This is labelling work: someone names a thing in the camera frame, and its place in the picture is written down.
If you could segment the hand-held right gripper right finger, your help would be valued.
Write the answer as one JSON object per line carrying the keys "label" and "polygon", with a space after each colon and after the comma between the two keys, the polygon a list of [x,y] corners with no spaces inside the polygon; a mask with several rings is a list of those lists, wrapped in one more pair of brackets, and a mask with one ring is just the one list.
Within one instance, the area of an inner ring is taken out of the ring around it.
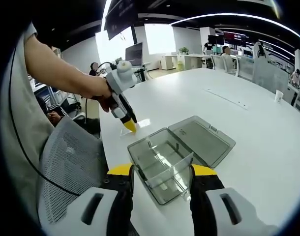
{"label": "hand-held right gripper right finger", "polygon": [[196,236],[275,236],[279,228],[267,225],[255,206],[235,189],[225,188],[217,173],[190,165],[190,210]]}

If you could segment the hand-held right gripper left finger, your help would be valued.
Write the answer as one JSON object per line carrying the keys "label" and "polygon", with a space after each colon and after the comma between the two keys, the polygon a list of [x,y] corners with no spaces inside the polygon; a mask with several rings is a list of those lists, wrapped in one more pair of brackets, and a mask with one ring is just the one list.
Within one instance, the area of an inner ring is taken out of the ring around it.
{"label": "hand-held right gripper left finger", "polygon": [[67,204],[66,213],[54,223],[57,206],[41,192],[38,216],[48,236],[126,236],[133,209],[134,165],[119,165],[108,171],[101,187],[90,187]]}

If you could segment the person's left hand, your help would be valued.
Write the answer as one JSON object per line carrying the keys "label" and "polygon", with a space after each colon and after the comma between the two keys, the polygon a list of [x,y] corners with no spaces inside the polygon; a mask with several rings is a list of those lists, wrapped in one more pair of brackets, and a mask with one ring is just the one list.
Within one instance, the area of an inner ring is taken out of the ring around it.
{"label": "person's left hand", "polygon": [[112,92],[106,79],[103,77],[96,77],[93,80],[93,95],[90,96],[90,99],[98,101],[102,109],[108,113],[110,105],[107,100],[111,97],[111,95]]}

